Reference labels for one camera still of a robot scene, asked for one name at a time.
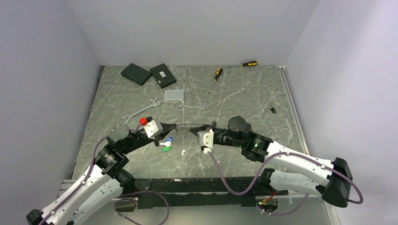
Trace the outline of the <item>key with green tag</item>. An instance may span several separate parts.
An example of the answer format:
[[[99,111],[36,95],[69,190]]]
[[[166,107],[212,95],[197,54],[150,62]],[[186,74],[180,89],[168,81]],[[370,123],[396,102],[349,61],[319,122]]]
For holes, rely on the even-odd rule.
[[[168,152],[168,151],[170,151],[170,150],[172,150],[172,147],[171,147],[171,146],[166,146],[166,147],[163,147],[163,148],[161,149],[162,152]]]

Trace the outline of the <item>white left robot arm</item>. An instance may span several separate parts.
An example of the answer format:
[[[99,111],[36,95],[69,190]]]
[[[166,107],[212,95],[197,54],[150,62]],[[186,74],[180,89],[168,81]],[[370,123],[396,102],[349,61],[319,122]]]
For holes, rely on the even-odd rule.
[[[30,225],[81,225],[93,213],[114,198],[128,197],[136,189],[135,178],[124,166],[127,154],[150,143],[159,145],[176,124],[161,123],[149,117],[143,128],[131,129],[115,125],[110,134],[101,138],[106,145],[97,150],[97,143],[87,170],[42,210],[33,209],[26,216]]]

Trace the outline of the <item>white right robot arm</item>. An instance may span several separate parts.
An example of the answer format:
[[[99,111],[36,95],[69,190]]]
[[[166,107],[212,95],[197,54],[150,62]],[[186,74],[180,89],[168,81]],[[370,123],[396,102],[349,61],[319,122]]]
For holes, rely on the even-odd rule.
[[[289,149],[253,132],[251,124],[241,116],[231,118],[227,128],[217,128],[213,123],[189,131],[196,135],[205,154],[212,155],[215,145],[239,147],[246,159],[261,163],[253,181],[239,192],[240,195],[248,193],[258,183],[259,190],[265,195],[284,190],[303,192],[319,196],[340,208],[354,202],[350,199],[354,187],[352,173],[342,158],[331,161]]]

